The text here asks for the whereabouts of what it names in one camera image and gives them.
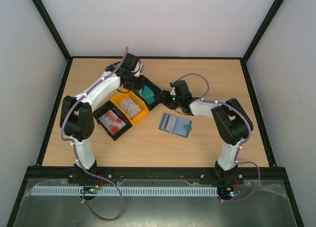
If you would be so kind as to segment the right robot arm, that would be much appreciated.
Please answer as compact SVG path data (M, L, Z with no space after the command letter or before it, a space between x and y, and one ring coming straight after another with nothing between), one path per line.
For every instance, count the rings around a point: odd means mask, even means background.
M170 84L171 91L163 90L155 96L171 110L180 108L186 115L204 116L214 119L223 140L222 150L215 162L215 177L227 183L237 172L237 157L242 145L251 137L253 123L236 98L226 101L209 101L193 97L184 80Z

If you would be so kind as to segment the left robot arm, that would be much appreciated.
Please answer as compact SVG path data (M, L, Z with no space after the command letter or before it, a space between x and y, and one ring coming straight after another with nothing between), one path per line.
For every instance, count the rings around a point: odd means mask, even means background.
M63 99L60 137L70 142L74 150L75 167L84 174L104 180L93 173L97 164L90 140L94 131L93 112L112 91L121 86L126 89L142 88L145 83L142 70L140 59L126 52L119 62L107 66L101 76L82 93Z

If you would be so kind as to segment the black bin with teal cards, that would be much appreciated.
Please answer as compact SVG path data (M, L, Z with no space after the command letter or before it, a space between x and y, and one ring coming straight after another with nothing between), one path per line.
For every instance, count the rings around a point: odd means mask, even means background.
M142 89L132 91L145 102L149 111L153 110L159 104L156 96L161 92L161 89L147 77L145 77L145 84Z

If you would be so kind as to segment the teal card holder wallet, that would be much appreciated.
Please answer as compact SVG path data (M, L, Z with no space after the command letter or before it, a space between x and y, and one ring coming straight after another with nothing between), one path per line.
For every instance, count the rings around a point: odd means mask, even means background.
M173 129L173 132L168 132L168 131L163 129L163 124L164 124L165 118L166 118L166 116L168 114L169 113L164 113L163 114L158 129L161 130L161 131L170 133L170 134L174 134L174 135L177 135L177 136L181 136L181 137L187 138L189 136L189 133L192 130L192 121L189 120L189 119L182 118L182 117L174 115L175 117L177 117L177 120L176 120L174 129Z

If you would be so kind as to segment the black bin with red cards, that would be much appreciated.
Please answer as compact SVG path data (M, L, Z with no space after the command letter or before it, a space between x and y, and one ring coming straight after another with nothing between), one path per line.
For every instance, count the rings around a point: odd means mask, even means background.
M102 126L107 134L116 141L126 133L132 124L123 112L113 102L107 101L93 112L97 123Z

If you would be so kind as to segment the yellow bin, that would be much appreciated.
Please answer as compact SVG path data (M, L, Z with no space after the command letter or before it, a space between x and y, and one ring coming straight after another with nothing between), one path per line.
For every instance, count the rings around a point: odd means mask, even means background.
M149 113L145 102L132 91L119 92L110 101L123 112L132 125L137 124Z

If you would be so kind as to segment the white floral VIP card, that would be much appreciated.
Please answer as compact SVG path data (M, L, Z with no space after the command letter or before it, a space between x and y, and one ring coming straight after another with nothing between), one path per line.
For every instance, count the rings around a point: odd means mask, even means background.
M173 132L177 117L168 114L165 118L163 129L168 132Z

